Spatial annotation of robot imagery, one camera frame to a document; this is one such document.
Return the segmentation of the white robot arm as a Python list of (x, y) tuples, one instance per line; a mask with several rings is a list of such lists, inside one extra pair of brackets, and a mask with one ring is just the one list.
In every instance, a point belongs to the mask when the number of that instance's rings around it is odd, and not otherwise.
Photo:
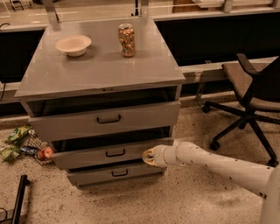
[(263, 199), (260, 224), (280, 224), (280, 165), (271, 167), (217, 155), (198, 145), (157, 145), (142, 155), (147, 165), (165, 168), (169, 165), (197, 165), (230, 179)]

